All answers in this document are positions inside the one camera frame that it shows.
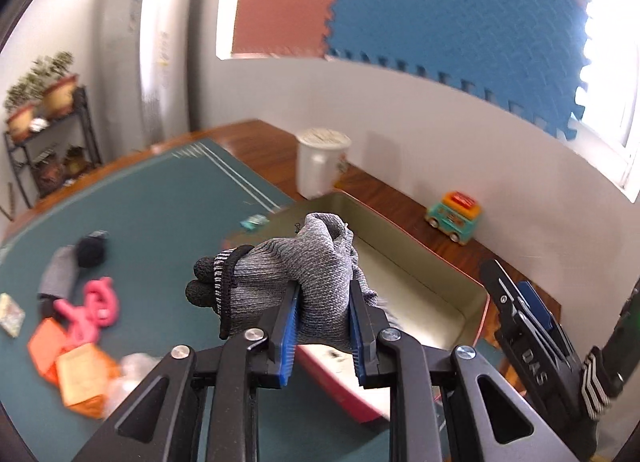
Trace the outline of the large grey knit glove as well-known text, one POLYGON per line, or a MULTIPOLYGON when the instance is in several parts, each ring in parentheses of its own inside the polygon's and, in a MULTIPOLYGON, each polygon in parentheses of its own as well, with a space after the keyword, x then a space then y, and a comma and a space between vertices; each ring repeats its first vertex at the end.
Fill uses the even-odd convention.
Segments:
POLYGON ((186 285, 186 299, 216 312, 225 340, 256 326, 267 309, 282 303, 288 286, 297 284, 302 293, 299 343, 347 352, 349 283, 360 284, 368 305, 387 309, 368 285, 353 240, 341 217, 309 213, 293 237, 239 245, 200 258, 193 266, 194 279, 186 285))

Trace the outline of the red tin storage box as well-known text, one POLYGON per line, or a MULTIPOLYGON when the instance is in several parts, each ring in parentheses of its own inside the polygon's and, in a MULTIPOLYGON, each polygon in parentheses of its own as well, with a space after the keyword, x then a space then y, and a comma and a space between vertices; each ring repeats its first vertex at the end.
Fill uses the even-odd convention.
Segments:
MULTIPOLYGON (((290 205, 257 230, 232 234, 224 247, 292 236, 309 213, 333 213, 346 222, 369 286, 386 301, 402 330, 440 349, 476 344, 488 309, 484 286, 344 191, 290 205)), ((297 349, 296 360, 356 422, 386 426, 390 395, 359 385, 352 356, 328 346, 305 345, 297 349)))

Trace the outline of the small bonsai pot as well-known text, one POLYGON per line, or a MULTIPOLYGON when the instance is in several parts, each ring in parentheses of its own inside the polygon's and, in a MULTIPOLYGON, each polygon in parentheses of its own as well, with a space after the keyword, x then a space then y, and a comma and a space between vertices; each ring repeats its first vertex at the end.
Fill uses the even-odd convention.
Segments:
POLYGON ((81 146, 69 146, 67 148, 63 165, 68 178, 78 178, 91 168, 91 163, 86 158, 85 149, 81 146))

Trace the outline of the black fuzzy pompom keychain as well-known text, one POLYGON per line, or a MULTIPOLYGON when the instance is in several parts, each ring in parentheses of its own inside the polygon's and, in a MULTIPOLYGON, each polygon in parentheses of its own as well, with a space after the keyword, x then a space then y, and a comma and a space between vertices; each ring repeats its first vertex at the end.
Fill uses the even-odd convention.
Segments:
POLYGON ((108 233, 104 230, 93 231, 82 237, 75 245, 75 254, 79 268, 93 268, 106 260, 108 233))

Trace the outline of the light orange embossed toy cube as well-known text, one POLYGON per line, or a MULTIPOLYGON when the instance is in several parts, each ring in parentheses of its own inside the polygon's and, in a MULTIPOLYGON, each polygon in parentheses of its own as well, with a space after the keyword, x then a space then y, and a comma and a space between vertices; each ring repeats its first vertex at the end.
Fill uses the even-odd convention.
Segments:
POLYGON ((55 367, 64 406, 101 419, 108 386, 120 377, 119 364, 96 344, 86 343, 59 356, 55 367))

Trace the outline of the white mesh sachet bag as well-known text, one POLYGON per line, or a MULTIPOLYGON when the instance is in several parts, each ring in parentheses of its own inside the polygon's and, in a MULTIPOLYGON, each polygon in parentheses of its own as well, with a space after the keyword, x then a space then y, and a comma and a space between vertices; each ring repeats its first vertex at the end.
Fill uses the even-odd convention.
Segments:
POLYGON ((144 352, 122 357, 119 363, 120 375, 111 380, 106 389, 102 419, 106 420, 159 362, 160 358, 144 352))

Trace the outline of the terracotta plant pot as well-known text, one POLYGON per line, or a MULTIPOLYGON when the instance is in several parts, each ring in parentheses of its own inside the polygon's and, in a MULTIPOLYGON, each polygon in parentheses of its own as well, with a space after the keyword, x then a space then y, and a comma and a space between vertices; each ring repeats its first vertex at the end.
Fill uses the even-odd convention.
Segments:
POLYGON ((48 120, 56 120, 70 114, 74 108, 74 92, 78 75, 70 74, 49 86, 42 95, 42 105, 48 120))
POLYGON ((36 105, 33 102, 15 109, 6 119, 6 126, 13 142, 22 142, 30 136, 30 124, 35 117, 36 105))

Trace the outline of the blue foam wall mat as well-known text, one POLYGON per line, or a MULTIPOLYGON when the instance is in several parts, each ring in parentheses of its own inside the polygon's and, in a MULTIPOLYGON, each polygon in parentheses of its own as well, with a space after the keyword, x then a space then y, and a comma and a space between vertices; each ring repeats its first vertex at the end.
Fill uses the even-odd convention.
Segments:
POLYGON ((451 86, 574 139, 586 0, 335 0, 332 58, 451 86))

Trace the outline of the white plastic jar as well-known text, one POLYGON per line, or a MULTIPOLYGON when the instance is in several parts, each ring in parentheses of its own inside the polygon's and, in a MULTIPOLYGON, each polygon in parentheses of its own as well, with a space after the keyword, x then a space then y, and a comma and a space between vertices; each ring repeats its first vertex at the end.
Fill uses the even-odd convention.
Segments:
POLYGON ((296 189, 305 199, 331 192, 346 172, 352 140, 328 128, 307 128, 296 134, 296 189))

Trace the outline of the green table mat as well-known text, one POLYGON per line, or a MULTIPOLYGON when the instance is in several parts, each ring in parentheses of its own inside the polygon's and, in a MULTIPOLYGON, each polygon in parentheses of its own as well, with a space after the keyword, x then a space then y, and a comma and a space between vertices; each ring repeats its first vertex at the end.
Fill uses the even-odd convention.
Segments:
MULTIPOLYGON (((1 329, 1 403, 38 461, 71 461, 103 423, 65 408, 58 388, 36 371, 27 343, 40 323, 37 293, 54 252, 96 230, 108 233, 104 264, 79 276, 113 279, 120 303, 99 346, 120 360, 162 358, 179 344, 221 345, 219 319, 184 295, 193 264, 214 255, 254 214, 293 203, 210 139, 126 168, 82 190, 25 227, 1 251, 1 293, 26 317, 18 338, 1 329)), ((296 360, 284 390, 258 392, 259 461, 388 461, 388 432, 358 424, 296 360)))

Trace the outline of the yellow cardboard box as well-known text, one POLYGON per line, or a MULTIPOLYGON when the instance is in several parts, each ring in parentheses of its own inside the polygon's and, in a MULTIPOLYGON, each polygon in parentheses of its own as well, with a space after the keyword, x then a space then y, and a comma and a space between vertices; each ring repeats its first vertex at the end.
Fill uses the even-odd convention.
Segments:
POLYGON ((17 338, 25 320, 24 310, 9 294, 0 294, 0 326, 11 338, 17 338))

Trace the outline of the small grey knit glove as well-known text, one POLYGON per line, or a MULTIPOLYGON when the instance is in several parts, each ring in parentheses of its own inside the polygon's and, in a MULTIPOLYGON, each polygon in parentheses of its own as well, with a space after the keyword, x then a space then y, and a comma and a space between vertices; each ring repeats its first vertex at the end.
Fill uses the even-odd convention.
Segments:
POLYGON ((76 248, 73 245, 58 248, 39 283, 37 300, 42 318, 54 316, 53 303, 56 300, 68 300, 72 296, 78 274, 76 248))

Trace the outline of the white standing air conditioner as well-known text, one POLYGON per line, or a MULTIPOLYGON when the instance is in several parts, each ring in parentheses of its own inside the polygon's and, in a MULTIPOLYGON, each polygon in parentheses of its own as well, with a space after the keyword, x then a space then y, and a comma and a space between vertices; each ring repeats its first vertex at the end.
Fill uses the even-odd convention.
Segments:
POLYGON ((102 0, 103 115, 115 158, 189 129, 190 1, 102 0))

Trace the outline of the pink twisted rubber toy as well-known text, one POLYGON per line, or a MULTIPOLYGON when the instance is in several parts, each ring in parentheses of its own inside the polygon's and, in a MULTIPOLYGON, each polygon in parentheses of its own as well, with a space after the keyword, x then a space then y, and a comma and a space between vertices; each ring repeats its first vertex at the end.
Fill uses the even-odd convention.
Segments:
POLYGON ((112 326, 119 316, 119 300, 112 278, 102 277, 87 282, 84 297, 84 304, 80 306, 74 306, 64 298, 53 303, 53 308, 68 323, 67 350, 85 344, 96 344, 101 330, 112 326))

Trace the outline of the left terracotta plant pot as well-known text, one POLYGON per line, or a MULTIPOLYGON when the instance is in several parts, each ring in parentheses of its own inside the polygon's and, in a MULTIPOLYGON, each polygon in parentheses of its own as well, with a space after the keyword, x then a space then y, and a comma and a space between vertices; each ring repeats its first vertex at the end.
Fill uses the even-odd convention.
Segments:
POLYGON ((30 124, 35 117, 36 105, 33 102, 15 109, 6 119, 6 126, 13 142, 22 142, 30 136, 30 124))

